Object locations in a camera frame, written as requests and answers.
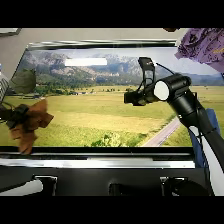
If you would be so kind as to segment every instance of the white circular joint cover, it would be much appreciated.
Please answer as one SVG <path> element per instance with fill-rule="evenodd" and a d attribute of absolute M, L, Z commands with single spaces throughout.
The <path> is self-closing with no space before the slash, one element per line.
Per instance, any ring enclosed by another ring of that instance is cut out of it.
<path fill-rule="evenodd" d="M 170 95 L 170 91 L 168 86 L 166 85 L 165 82 L 163 81 L 158 81 L 155 84 L 155 88 L 154 88 L 154 95 L 159 98 L 160 100 L 167 100 L 169 95 Z"/>

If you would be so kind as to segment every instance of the mountain range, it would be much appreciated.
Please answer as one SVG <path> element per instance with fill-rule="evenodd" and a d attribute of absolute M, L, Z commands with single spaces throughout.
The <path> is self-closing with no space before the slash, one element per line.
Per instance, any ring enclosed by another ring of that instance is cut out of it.
<path fill-rule="evenodd" d="M 70 59 L 59 51 L 27 51 L 24 53 L 17 71 L 35 69 L 38 83 L 59 83 L 63 85 L 114 84 L 138 85 L 142 81 L 142 70 L 138 58 L 118 56 L 116 54 L 95 54 L 93 58 L 106 58 L 107 66 L 66 67 L 65 60 Z M 199 75 L 182 73 L 192 79 L 193 85 L 223 86 L 221 74 Z M 157 79 L 171 75 L 162 67 L 156 67 Z"/>

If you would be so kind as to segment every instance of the purple patterned cloth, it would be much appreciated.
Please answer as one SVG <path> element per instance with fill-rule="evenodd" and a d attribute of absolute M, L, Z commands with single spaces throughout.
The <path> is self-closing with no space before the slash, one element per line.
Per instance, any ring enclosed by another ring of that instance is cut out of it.
<path fill-rule="evenodd" d="M 190 28 L 175 56 L 205 63 L 224 72 L 224 28 Z"/>

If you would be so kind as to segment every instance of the brown object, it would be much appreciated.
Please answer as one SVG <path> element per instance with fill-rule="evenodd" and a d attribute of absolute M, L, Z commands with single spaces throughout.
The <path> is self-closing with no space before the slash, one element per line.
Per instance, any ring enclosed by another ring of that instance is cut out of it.
<path fill-rule="evenodd" d="M 13 139 L 19 139 L 19 151 L 24 154 L 32 152 L 32 146 L 37 139 L 34 131 L 41 128 L 46 128 L 54 116 L 47 113 L 47 101 L 41 100 L 29 107 L 26 113 L 27 119 L 24 123 L 18 124 L 11 129 Z"/>
<path fill-rule="evenodd" d="M 168 32 L 174 32 L 177 30 L 177 28 L 163 28 L 164 30 L 168 31 Z"/>

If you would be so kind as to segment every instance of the landscape image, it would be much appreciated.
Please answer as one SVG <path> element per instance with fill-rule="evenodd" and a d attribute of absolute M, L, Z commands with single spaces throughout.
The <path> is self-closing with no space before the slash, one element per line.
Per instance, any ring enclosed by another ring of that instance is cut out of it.
<path fill-rule="evenodd" d="M 215 110 L 224 133 L 222 75 L 197 64 L 187 67 L 187 63 L 184 63 L 181 66 L 177 59 L 175 61 L 173 57 L 168 57 L 168 50 L 164 49 L 164 54 L 157 54 L 160 50 L 26 51 L 14 77 L 33 70 L 36 87 L 28 94 L 17 93 L 9 88 L 4 102 L 18 106 L 47 99 L 48 113 L 54 119 L 47 128 L 36 131 L 38 139 L 35 146 L 192 146 L 187 129 L 180 124 L 167 103 L 156 102 L 144 107 L 124 104 L 124 94 L 136 90 L 142 81 L 138 58 L 155 56 L 152 59 L 156 58 L 156 62 L 163 65 L 167 63 L 165 66 L 172 71 L 192 79 L 190 89 L 198 93 L 205 108 Z M 75 58 L 103 58 L 107 64 L 66 66 L 66 60 Z M 156 66 L 157 80 L 169 75 L 169 71 Z M 17 141 L 11 139 L 5 124 L 0 125 L 0 132 L 1 146 L 18 145 Z"/>

